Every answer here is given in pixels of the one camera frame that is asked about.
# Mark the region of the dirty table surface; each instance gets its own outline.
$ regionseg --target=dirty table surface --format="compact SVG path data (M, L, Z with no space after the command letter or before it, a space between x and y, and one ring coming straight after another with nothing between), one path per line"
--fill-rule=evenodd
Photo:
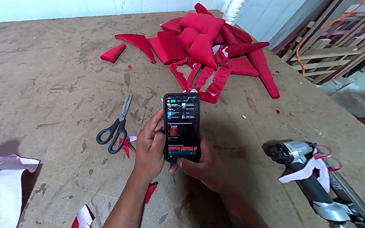
M124 42L114 34L146 37L185 12L0 23L0 156L38 158L41 168L19 227L70 227L87 204L101 227L131 173L135 155L111 155L95 142L133 100L126 129L137 135L161 108L165 93L181 87L168 66L137 47L111 64L99 56ZM201 102L201 128L269 227L327 227L296 183L261 149L269 140L305 140L330 146L341 173L365 200L365 126L269 50L266 57L281 98L259 78L231 75L217 104ZM220 199L165 163L144 208L142 227L227 227Z

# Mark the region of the black scissor handle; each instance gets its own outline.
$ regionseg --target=black scissor handle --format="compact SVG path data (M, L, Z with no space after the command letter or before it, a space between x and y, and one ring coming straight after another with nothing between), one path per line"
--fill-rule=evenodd
M119 128L118 130L116 131L116 135L114 137L114 140L112 140L111 144L109 145L108 147L108 152L110 154L115 154L115 153L118 153L120 151L120 149L122 148L123 144L125 143L125 139L126 137L128 136L128 132L126 132L125 130L125 120L121 121L119 123ZM115 150L112 149L112 147L114 146L114 144L118 141L118 138L119 138L119 135L120 134L123 134L123 139L122 139L122 142L119 144L118 148L116 148Z
M111 138L114 136L115 129L117 128L118 125L119 125L119 118L117 118L116 121L114 122L114 124L112 124L110 127L100 131L97 135L97 143L100 144L100 145L107 144L109 142L109 140L111 140ZM108 136L107 139L102 140L101 136L105 132L109 132L109 136Z

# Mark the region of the orange cable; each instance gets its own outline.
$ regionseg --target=orange cable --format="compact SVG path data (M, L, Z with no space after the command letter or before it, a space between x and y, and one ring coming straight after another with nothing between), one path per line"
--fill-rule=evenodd
M365 0L363 0L363 1L362 1L359 5L358 5L358 7L356 7L354 10L350 11L349 13L345 13L343 16L341 16L341 17L337 18L337 19L336 19L336 20L334 20L334 21L331 21L331 22L329 22L329 23L327 23L327 24L325 24L325 25L322 25L322 27L320 27L319 29L322 29L322 28L324 28L324 27L326 27L326 26L328 26L328 25L331 25L331 24L333 24L333 23L335 23L335 22L337 22L337 21L339 21L339 20L341 20L341 19L343 19L343 18L345 18L345 17L349 16L350 14L352 14L352 13L356 12L356 10L357 10L358 8L360 8L362 5L364 5L364 3L365 3ZM304 65L304 64L301 62L301 60L299 59L299 49L300 49L301 45L305 42L305 40L306 40L308 37L309 37L309 35L306 35L306 36L305 36L305 37L301 40L301 42L299 42L298 47L297 47L297 52L296 52L297 62L301 65L301 68L302 68L302 75L304 75L304 74L305 74L305 65Z

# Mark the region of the phone screen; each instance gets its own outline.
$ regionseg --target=phone screen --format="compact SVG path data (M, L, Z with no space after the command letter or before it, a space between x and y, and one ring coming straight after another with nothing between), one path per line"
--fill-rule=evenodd
M164 129L167 142L166 161L183 157L198 161L200 154L200 99L196 93L174 93L164 96Z

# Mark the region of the metal tool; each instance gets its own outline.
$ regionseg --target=metal tool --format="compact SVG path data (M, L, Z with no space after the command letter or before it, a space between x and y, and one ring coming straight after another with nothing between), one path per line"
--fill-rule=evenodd
M128 136L128 133L126 132L125 129L125 117L126 114L128 112L129 106L131 104L131 100L132 100L132 95L127 95L126 99L125 99L125 104L122 107L122 111L120 112L120 116L119 118L116 119L116 121L114 122L114 124L112 124L110 127L100 131L97 135L97 143L98 144L107 144L109 142L109 140L111 140L111 138L114 136L115 130L116 128L118 128L118 130L116 131L116 135L114 137L114 139L112 140L111 144L108 147L108 152L110 154L115 154L118 153L120 151L120 149L122 148L124 142L125 142L125 138ZM107 139L102 140L101 136L105 133L105 132L109 132L109 136ZM119 135L123 134L123 140L120 143L119 147L116 148L115 150L112 149L112 147L114 146L114 144L118 141Z
M265 153L273 161L296 172L305 167L316 146L316 143L292 141L268 146ZM326 159L323 160L327 166L334 167ZM329 196L314 175L296 183L312 202L315 212L329 221L330 227L344 228L344 224L350 221L358 228L365 228L365 203L339 172L329 172L329 177L331 188L338 196L335 199L337 202Z

